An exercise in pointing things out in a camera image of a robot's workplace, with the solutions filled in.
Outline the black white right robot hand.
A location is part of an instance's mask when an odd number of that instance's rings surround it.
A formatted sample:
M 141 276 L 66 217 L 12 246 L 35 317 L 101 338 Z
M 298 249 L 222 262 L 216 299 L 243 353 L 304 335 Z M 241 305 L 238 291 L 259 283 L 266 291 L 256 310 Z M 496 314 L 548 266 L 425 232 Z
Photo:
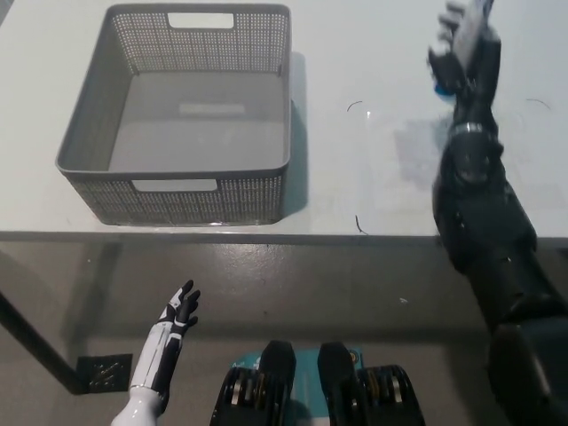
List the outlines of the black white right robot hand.
M 466 122 L 496 134 L 493 100 L 501 68 L 501 38 L 490 25 L 492 1 L 448 1 L 438 15 L 443 52 L 428 50 L 439 95 L 455 98 L 453 126 Z

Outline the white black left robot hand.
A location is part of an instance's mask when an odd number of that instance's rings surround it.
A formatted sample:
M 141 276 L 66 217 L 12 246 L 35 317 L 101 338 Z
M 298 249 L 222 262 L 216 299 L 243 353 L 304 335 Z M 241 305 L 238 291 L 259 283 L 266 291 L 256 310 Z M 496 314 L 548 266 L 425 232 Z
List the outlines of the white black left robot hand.
M 144 387 L 162 398 L 169 392 L 185 333 L 198 322 L 195 311 L 200 296 L 201 291 L 194 289 L 193 280 L 189 280 L 168 301 L 147 336 L 131 388 Z

